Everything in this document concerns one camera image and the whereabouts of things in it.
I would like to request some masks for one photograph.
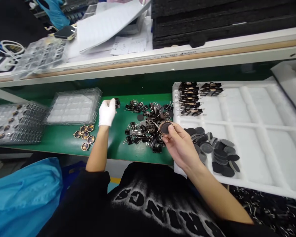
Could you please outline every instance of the blue bag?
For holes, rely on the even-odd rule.
[[[56,157],[0,179],[0,237],[36,236],[59,204],[62,173]]]

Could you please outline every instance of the cable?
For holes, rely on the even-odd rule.
[[[16,61],[16,63],[18,63],[19,58],[21,57],[20,54],[22,54],[25,51],[25,48],[23,47],[23,45],[21,45],[18,42],[14,42],[14,41],[10,41],[10,40],[2,40],[2,41],[0,41],[0,45],[2,47],[2,49],[0,49],[0,52],[13,58],[13,60]],[[19,47],[21,50],[14,53],[14,52],[10,51],[6,46]]]

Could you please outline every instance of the white foam tray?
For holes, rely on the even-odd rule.
[[[179,83],[173,85],[173,101]],[[206,166],[224,184],[296,198],[296,111],[275,81],[222,82],[224,92],[202,97],[207,116],[180,116],[174,103],[174,122],[183,128],[203,127],[218,139],[235,144],[240,173],[228,178],[213,172],[212,154]],[[175,164],[175,171],[185,175]]]

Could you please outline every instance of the blue plastic bag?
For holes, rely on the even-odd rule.
[[[56,157],[0,179],[0,237],[36,236],[57,208],[61,190]]]
[[[49,9],[44,7],[42,3],[37,0],[39,6],[46,12],[50,21],[58,30],[61,30],[64,26],[70,24],[70,20],[68,20],[60,9],[59,5],[62,5],[61,0],[45,0],[45,2],[48,4]]]

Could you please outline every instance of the gloved hand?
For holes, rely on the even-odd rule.
[[[101,125],[111,127],[115,114],[115,99],[103,100],[99,109],[99,127]]]

